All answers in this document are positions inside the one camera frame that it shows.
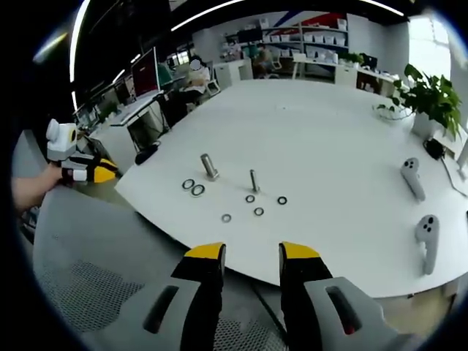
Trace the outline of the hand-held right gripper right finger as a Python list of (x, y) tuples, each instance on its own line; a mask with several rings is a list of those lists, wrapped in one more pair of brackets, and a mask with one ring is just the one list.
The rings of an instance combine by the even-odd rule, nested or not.
[(413, 336), (389, 326), (381, 305), (332, 276), (312, 248), (281, 242), (279, 278), (291, 350), (412, 350)]

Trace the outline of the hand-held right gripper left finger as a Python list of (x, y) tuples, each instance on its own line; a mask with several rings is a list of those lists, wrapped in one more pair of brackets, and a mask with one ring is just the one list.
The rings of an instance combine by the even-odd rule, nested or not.
[(226, 245), (190, 249), (163, 283), (124, 304), (123, 350), (212, 350), (222, 310)]

